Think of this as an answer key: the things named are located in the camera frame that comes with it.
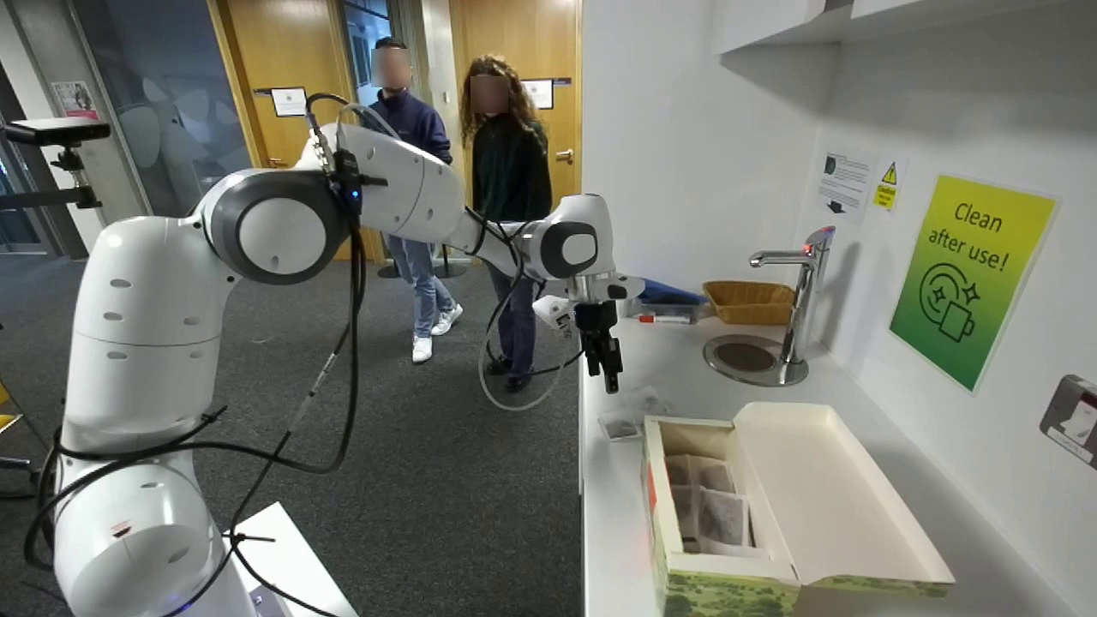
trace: faucet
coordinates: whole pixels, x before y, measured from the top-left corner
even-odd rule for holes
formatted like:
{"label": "faucet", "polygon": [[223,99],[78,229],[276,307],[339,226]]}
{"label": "faucet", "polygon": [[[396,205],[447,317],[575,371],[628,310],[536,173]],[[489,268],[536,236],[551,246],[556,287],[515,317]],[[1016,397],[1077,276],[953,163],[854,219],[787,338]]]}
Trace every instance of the faucet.
{"label": "faucet", "polygon": [[766,268],[766,264],[800,264],[800,282],[793,291],[793,317],[790,317],[790,328],[782,341],[782,357],[777,357],[777,386],[790,386],[790,371],[796,363],[803,363],[800,357],[800,341],[806,328],[806,317],[814,307],[814,291],[817,291],[817,278],[822,276],[828,255],[829,255],[829,240],[833,240],[833,226],[817,229],[814,236],[806,236],[803,250],[757,250],[750,255],[750,268]]}

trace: sink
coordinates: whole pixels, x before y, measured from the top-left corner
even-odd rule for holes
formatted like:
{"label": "sink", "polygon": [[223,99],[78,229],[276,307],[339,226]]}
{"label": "sink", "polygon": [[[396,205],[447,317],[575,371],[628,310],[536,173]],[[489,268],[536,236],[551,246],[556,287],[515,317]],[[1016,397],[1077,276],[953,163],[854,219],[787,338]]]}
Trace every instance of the sink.
{"label": "sink", "polygon": [[782,343],[766,338],[716,338],[703,354],[716,373],[745,386],[790,388],[809,378],[809,363],[800,357],[782,368]]}

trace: white countertop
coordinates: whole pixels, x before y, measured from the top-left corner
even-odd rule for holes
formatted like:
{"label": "white countertop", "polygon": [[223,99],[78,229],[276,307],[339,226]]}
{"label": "white countertop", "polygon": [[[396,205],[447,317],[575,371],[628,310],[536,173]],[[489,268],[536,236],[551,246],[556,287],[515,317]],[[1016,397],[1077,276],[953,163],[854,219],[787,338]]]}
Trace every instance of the white countertop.
{"label": "white countertop", "polygon": [[814,359],[800,388],[750,388],[703,363],[703,343],[732,332],[696,326],[616,326],[621,392],[605,396],[600,378],[580,378],[580,492],[587,617],[655,617],[651,520],[640,498],[640,439],[616,436],[644,412],[683,420],[733,420],[749,400],[814,400],[844,416],[875,463],[913,509],[933,544],[949,564],[956,588],[947,602],[872,602],[856,606],[803,605],[809,617],[1069,617],[1040,576],[996,540],[973,509],[936,466],[880,416],[875,400],[833,363]]}

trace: person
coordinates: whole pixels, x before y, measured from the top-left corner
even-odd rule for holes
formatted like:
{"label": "person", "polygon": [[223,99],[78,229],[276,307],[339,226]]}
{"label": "person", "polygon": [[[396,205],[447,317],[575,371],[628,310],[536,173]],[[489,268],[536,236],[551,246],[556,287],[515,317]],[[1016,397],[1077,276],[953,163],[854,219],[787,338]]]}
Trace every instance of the person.
{"label": "person", "polygon": [[[473,210],[494,223],[525,223],[549,218],[551,183],[549,183],[549,142],[536,116],[527,94],[523,91],[518,74],[494,58],[473,58],[470,69],[505,69],[510,74],[510,114],[507,116],[470,116],[464,139],[473,142]],[[507,278],[486,264],[494,291],[505,307],[496,317],[496,338],[505,357],[489,363],[494,373],[507,373],[507,392],[525,392],[533,381],[536,359],[536,282],[518,276]]]}
{"label": "person", "polygon": [[[448,158],[448,139],[444,116],[416,99],[406,91],[381,91],[376,104],[369,108],[403,142],[416,143],[419,151],[435,156],[438,163]],[[432,243],[419,243],[408,236],[385,236],[387,255],[397,262],[403,278],[416,291],[416,322],[411,322],[411,363],[429,363],[435,354],[435,338],[447,338],[464,307],[454,291],[435,278]]]}

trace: wooden door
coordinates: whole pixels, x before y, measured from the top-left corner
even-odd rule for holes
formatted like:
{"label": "wooden door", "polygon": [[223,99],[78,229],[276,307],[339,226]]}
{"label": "wooden door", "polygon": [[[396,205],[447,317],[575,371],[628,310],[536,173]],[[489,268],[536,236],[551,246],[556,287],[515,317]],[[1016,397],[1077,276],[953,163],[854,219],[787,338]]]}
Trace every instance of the wooden door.
{"label": "wooden door", "polygon": [[276,111],[276,91],[349,99],[344,20],[337,0],[209,0],[251,165],[287,168],[301,158],[310,124]]}
{"label": "wooden door", "polygon": [[525,84],[551,84],[549,131],[551,202],[580,191],[580,0],[454,0],[461,77],[478,56],[501,56]]}

